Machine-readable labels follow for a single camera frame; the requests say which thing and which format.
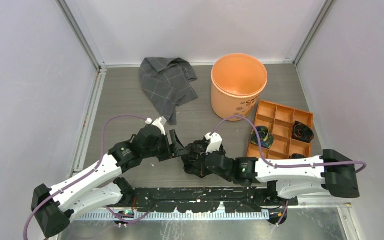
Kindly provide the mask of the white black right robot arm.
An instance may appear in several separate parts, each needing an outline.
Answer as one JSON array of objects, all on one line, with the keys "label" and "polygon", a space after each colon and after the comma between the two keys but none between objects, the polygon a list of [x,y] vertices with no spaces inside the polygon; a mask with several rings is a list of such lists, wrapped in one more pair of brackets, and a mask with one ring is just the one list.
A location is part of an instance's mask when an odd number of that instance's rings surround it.
[{"label": "white black right robot arm", "polygon": [[297,196],[329,192],[344,199],[360,197],[356,165],[336,150],[298,159],[229,158],[210,153],[204,162],[211,173],[235,185],[266,183],[265,198],[271,205]]}]

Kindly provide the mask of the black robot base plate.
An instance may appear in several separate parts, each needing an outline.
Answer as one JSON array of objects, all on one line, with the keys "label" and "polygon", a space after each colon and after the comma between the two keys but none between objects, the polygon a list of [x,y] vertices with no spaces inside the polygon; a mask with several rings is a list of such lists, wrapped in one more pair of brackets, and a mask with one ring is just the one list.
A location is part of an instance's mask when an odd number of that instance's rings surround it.
[{"label": "black robot base plate", "polygon": [[137,187],[115,206],[158,213],[214,213],[223,206],[226,213],[256,213],[284,203],[266,188],[258,187]]}]

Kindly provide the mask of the black plastic trash bag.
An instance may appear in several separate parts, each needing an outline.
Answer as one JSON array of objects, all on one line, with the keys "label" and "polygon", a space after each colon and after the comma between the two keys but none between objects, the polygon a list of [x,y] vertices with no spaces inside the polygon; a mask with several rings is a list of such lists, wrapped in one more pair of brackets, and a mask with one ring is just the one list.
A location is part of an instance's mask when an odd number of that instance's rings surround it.
[{"label": "black plastic trash bag", "polygon": [[206,151],[209,142],[205,139],[196,140],[186,146],[188,155],[181,157],[183,162],[183,170],[186,174],[195,175],[199,178],[205,178],[213,173],[206,168]]}]

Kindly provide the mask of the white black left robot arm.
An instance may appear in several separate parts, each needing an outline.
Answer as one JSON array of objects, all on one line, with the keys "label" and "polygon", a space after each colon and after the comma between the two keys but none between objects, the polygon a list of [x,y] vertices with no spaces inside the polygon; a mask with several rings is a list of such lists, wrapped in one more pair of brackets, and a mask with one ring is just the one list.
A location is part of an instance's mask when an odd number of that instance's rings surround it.
[{"label": "white black left robot arm", "polygon": [[131,136],[129,140],[115,144],[94,164],[54,186],[45,184],[33,191],[31,215],[25,226],[23,237],[32,219],[36,219],[45,238],[64,231],[75,215],[72,207],[85,194],[102,183],[118,177],[139,166],[144,159],[157,158],[160,162],[188,155],[176,131],[165,133],[163,127],[148,124]]}]

